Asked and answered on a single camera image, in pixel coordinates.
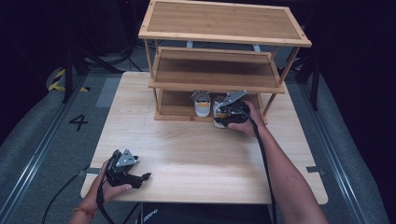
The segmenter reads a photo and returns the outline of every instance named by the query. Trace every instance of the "bottom shelf board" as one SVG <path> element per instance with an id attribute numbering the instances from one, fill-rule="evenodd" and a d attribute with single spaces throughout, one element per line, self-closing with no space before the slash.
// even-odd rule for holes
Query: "bottom shelf board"
<path id="1" fill-rule="evenodd" d="M 159 111 L 155 113 L 156 120 L 179 120 L 179 121 L 199 121 L 213 122 L 213 103 L 209 116 L 200 118 L 196 116 L 194 104 L 191 98 L 192 91 L 165 91 L 159 90 L 158 103 Z M 210 98 L 213 101 L 216 96 L 226 93 L 211 92 Z M 264 106 L 260 94 L 247 94 L 241 98 L 244 101 L 252 102 L 262 112 Z"/>

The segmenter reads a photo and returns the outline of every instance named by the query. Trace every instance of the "shoe rack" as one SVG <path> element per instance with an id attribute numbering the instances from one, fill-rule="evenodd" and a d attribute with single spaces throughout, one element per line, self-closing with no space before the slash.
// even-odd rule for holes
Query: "shoe rack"
<path id="1" fill-rule="evenodd" d="M 299 48 L 311 47 L 288 7 L 268 7 L 186 0 L 152 0 L 139 31 L 148 56 L 156 101 L 155 119 L 213 121 L 195 115 L 190 99 L 194 90 L 210 91 L 211 98 L 247 90 L 265 115 L 277 94 L 285 93 L 284 80 Z M 227 49 L 159 47 L 158 40 L 203 41 L 274 46 L 271 52 Z M 155 42 L 151 60 L 149 40 Z M 279 74 L 274 57 L 279 47 L 292 47 Z M 262 101 L 262 94 L 270 94 Z"/>

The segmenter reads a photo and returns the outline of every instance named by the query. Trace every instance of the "hand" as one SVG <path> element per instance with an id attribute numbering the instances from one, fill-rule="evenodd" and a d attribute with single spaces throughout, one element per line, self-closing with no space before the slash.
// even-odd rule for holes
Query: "hand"
<path id="1" fill-rule="evenodd" d="M 250 117 L 256 122 L 258 127 L 265 127 L 264 120 L 262 119 L 262 113 L 259 109 L 257 109 L 253 103 L 250 101 L 244 101 L 244 103 L 250 109 Z M 237 131 L 242 131 L 249 136 L 256 137 L 256 134 L 253 130 L 253 125 L 251 124 L 250 120 L 247 120 L 245 123 L 230 123 L 228 124 L 228 128 L 234 129 Z"/>
<path id="2" fill-rule="evenodd" d="M 96 210 L 97 208 L 96 194 L 99 188 L 100 181 L 102 179 L 102 175 L 105 172 L 107 163 L 108 160 L 103 163 L 99 176 L 97 176 L 93 180 L 90 190 L 88 191 L 87 195 L 84 197 L 84 200 L 81 202 L 81 206 L 86 208 L 91 208 L 92 210 Z M 128 191 L 130 189 L 132 189 L 132 185 L 129 184 L 113 187 L 108 183 L 108 181 L 106 181 L 106 177 L 105 177 L 105 183 L 103 184 L 103 194 L 105 198 L 105 203 L 110 202 L 115 196 L 122 194 L 123 192 Z"/>

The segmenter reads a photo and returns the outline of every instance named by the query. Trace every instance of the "gray carpet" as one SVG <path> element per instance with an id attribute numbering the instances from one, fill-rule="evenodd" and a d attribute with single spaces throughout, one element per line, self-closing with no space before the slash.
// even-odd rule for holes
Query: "gray carpet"
<path id="1" fill-rule="evenodd" d="M 164 41 L 162 45 L 184 46 L 185 42 Z M 252 50 L 249 45 L 194 43 L 194 47 Z M 285 64 L 289 51 L 288 48 L 281 48 L 276 61 L 279 64 Z M 113 58 L 117 56 L 105 57 L 106 60 Z M 141 70 L 148 71 L 146 52 L 142 48 L 136 46 L 131 60 Z M 128 61 L 114 66 L 122 70 L 139 71 Z M 83 83 L 83 86 L 90 87 L 91 90 L 79 91 L 73 99 L 60 122 L 59 129 L 53 135 L 48 153 L 27 190 L 21 194 L 21 201 L 9 217 L 8 223 L 41 222 L 44 211 L 56 192 L 70 177 L 90 164 L 119 81 L 120 75 L 109 74 L 100 67 L 92 68 Z M 317 166 L 324 171 L 321 177 L 329 195 L 329 202 L 322 205 L 323 211 L 330 223 L 356 223 L 325 152 L 326 145 L 309 110 L 310 105 L 304 99 L 304 90 L 309 89 L 310 84 L 309 82 L 303 86 L 298 84 L 293 79 L 293 74 L 289 75 L 286 83 Z M 2 203 L 6 201 L 16 185 L 24 166 L 35 155 L 35 150 L 51 122 L 56 119 L 57 111 L 62 105 L 63 94 L 62 91 L 50 91 L 49 95 L 23 118 L 1 146 L 0 151 L 3 155 L 0 157 L 0 182 L 3 189 L 0 193 L 0 200 Z M 78 125 L 69 121 L 80 115 L 84 115 L 84 120 L 88 123 L 83 124 L 78 131 Z M 376 184 L 361 159 L 323 79 L 320 81 L 317 115 L 320 116 L 331 138 L 361 210 L 367 218 L 367 223 L 389 223 Z M 59 195 L 49 210 L 46 223 L 65 223 L 69 219 L 71 210 L 81 200 L 79 192 L 83 179 L 81 176 L 76 178 Z M 133 203 L 110 203 L 106 209 L 118 223 L 126 217 L 133 205 Z M 99 215 L 93 223 L 106 222 Z"/>

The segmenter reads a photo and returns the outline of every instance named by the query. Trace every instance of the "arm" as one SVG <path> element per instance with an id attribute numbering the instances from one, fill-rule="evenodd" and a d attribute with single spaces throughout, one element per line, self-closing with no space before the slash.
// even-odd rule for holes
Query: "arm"
<path id="1" fill-rule="evenodd" d="M 285 223 L 327 223 L 311 188 L 266 128 L 262 115 L 253 103 L 245 102 L 250 116 L 257 123 L 265 148 L 273 193 Z M 231 123 L 229 128 L 256 136 L 249 121 Z"/>
<path id="2" fill-rule="evenodd" d="M 79 204 L 78 208 L 85 208 L 89 211 L 96 212 L 98 209 L 98 205 L 96 204 L 96 193 L 100 184 L 100 180 L 102 178 L 102 175 L 105 171 L 107 161 L 103 163 L 102 170 L 97 176 L 90 187 L 90 190 L 88 190 L 87 195 L 84 197 L 82 202 Z M 121 186 L 116 186 L 112 187 L 108 181 L 105 181 L 103 185 L 103 193 L 105 197 L 105 203 L 111 201 L 113 197 L 116 195 L 119 195 L 127 190 L 130 190 L 132 188 L 131 185 L 125 184 Z M 91 223 L 92 221 L 92 216 L 89 214 L 86 214 L 85 212 L 82 211 L 76 211 L 73 213 L 73 215 L 70 217 L 69 224 L 83 224 L 83 223 Z"/>

